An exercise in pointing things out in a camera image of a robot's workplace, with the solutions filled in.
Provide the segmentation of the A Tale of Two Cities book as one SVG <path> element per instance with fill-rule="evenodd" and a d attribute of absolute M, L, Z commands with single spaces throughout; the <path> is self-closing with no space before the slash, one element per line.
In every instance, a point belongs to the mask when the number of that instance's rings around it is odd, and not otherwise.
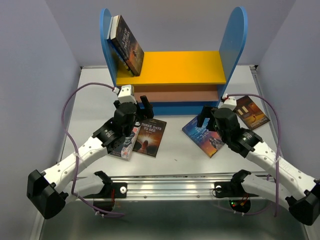
<path fill-rule="evenodd" d="M 112 18 L 109 39 L 132 74 L 140 76 L 145 53 L 122 15 Z"/>

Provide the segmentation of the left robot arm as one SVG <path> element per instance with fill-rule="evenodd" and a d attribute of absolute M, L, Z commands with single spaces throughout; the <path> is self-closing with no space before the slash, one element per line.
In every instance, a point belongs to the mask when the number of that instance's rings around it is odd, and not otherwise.
<path fill-rule="evenodd" d="M 55 217 L 67 203 L 83 200 L 76 190 L 77 175 L 95 161 L 112 153 L 125 143 L 138 122 L 154 117 L 153 106 L 147 96 L 118 96 L 112 118 L 97 129 L 81 146 L 59 163 L 43 171 L 33 170 L 27 177 L 26 196 L 46 219 Z"/>

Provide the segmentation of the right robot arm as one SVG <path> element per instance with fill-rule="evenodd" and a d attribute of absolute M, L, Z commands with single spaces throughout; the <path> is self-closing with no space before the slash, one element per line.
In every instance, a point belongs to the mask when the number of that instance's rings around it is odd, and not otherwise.
<path fill-rule="evenodd" d="M 197 116 L 197 127 L 208 119 L 206 129 L 217 132 L 230 150 L 258 165 L 275 182 L 240 170 L 230 182 L 221 184 L 218 197 L 252 194 L 272 201 L 290 212 L 300 223 L 311 226 L 320 215 L 320 182 L 287 162 L 255 132 L 240 127 L 237 115 L 226 107 L 204 106 Z"/>

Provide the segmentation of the Animal Farm book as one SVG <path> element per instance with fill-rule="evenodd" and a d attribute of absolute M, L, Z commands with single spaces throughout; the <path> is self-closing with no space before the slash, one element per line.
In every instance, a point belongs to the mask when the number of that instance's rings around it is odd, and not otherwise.
<path fill-rule="evenodd" d="M 111 41 L 111 32 L 112 32 L 112 27 L 113 27 L 113 21 L 115 18 L 116 18 L 116 16 L 111 17 L 110 29 L 109 29 L 109 32 L 107 35 L 107 42 L 108 42 L 109 46 L 111 47 L 112 51 L 114 52 L 114 54 L 116 55 L 117 64 L 122 65 L 126 69 L 126 72 L 129 74 L 129 76 L 133 77 L 134 76 L 133 72 L 131 71 L 131 69 L 129 68 L 129 66 L 127 65 L 127 63 L 122 58 L 121 54 L 118 52 L 117 48 L 114 46 L 114 44 Z"/>

